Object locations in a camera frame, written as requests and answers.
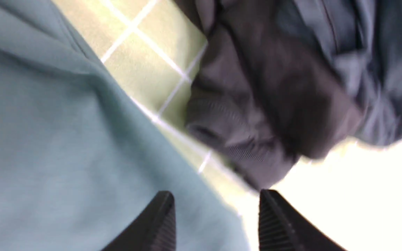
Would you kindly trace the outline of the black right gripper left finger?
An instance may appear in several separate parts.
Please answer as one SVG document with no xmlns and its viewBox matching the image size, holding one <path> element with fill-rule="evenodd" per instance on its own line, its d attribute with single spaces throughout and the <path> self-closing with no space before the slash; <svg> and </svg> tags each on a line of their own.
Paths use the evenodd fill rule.
<svg viewBox="0 0 402 251">
<path fill-rule="evenodd" d="M 177 220 L 174 196 L 159 191 L 104 251 L 175 251 Z"/>
</svg>

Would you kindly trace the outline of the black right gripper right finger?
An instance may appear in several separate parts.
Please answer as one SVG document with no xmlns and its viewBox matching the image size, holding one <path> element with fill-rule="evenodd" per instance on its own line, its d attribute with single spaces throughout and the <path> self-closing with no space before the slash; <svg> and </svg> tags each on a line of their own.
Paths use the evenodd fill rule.
<svg viewBox="0 0 402 251">
<path fill-rule="evenodd" d="M 261 190 L 260 251 L 344 251 L 303 217 L 276 190 Z"/>
</svg>

